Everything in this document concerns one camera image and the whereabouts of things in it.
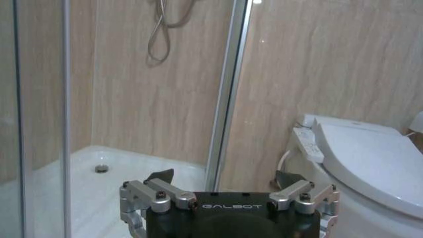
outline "shower drain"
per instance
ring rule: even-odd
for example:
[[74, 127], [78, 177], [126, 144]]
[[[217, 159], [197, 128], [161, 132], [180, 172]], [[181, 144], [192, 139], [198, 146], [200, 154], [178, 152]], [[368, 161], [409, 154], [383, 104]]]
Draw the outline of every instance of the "shower drain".
[[105, 173], [108, 171], [108, 166], [106, 165], [97, 165], [96, 167], [94, 167], [94, 172], [97, 173], [97, 174], [102, 174], [102, 173]]

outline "bidet control panel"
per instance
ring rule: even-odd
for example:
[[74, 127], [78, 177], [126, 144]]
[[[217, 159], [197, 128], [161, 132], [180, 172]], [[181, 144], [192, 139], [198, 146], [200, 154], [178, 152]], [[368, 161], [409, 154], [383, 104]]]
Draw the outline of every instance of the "bidet control panel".
[[292, 138], [307, 160], [323, 163], [324, 155], [315, 142], [312, 130], [304, 127], [295, 127], [292, 130]]

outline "logo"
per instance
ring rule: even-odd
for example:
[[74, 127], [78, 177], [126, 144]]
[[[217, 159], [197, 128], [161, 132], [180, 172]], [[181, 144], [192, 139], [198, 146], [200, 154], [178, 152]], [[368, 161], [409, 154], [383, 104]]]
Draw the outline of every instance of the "logo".
[[206, 208], [206, 209], [216, 209], [216, 208], [220, 208], [220, 209], [259, 209], [261, 207], [261, 205], [218, 205], [218, 204], [204, 204], [201, 206], [202, 208]]

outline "shower enclosure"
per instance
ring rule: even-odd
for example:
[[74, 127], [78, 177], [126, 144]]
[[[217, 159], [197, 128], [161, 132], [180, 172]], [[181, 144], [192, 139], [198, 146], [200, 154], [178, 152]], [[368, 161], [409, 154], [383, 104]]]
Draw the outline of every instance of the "shower enclosure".
[[118, 185], [153, 171], [217, 189], [252, 1], [190, 2], [1, 0], [0, 237], [128, 236]]

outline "shower door frame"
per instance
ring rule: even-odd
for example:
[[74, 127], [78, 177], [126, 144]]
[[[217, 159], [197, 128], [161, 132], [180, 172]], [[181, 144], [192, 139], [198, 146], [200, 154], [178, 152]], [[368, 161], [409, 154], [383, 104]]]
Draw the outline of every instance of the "shower door frame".
[[225, 149], [229, 138], [252, 2], [253, 0], [233, 0], [210, 135], [205, 191], [218, 191], [218, 179], [224, 166]]

